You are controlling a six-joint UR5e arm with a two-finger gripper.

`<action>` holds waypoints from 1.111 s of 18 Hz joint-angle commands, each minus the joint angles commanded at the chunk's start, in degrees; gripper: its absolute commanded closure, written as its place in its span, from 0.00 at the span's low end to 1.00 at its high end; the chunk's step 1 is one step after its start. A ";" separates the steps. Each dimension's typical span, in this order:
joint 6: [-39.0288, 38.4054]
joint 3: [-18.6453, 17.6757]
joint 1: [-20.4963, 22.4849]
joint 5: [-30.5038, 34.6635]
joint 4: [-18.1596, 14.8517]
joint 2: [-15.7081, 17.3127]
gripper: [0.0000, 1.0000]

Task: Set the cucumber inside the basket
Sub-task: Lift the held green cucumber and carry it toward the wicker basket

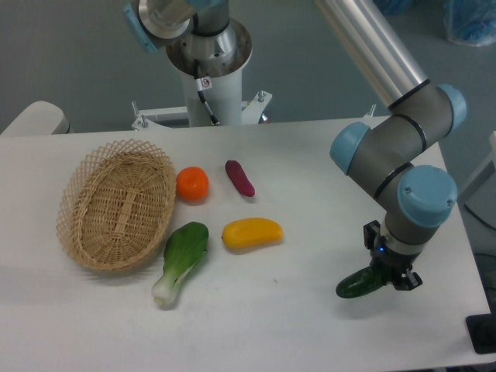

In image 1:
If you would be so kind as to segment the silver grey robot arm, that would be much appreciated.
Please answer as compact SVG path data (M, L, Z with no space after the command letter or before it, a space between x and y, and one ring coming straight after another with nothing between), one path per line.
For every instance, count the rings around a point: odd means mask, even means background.
M457 198L444 170L412 161L463 122L467 104L454 87L430 82L372 1L321 1L319 8L391 113L374 128L349 124L330 148L339 169L385 210L383 222L363 228L370 265L343 279L336 293L356 298L386 284L410 291L422 283L413 261ZM185 76L191 126L250 123L238 72L252 44L228 2L131 1L123 13L140 46L165 49Z

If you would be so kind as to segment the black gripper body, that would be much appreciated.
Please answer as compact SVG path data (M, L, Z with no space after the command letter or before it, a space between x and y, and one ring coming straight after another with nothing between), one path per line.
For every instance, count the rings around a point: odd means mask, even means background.
M376 235L367 239L367 248L372 257L371 264L387 268L391 276L401 276L411 270L417 258L413 246L404 244L391 235Z

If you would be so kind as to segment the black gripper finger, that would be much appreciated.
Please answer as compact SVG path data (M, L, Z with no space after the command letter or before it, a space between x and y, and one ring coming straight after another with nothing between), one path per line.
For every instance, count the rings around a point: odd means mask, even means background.
M402 274L394 272L391 284L397 291L412 291L422 284L422 279L416 272L407 269Z
M364 246L369 250L370 255L375 257L379 252L381 245L381 224L374 220L363 227Z

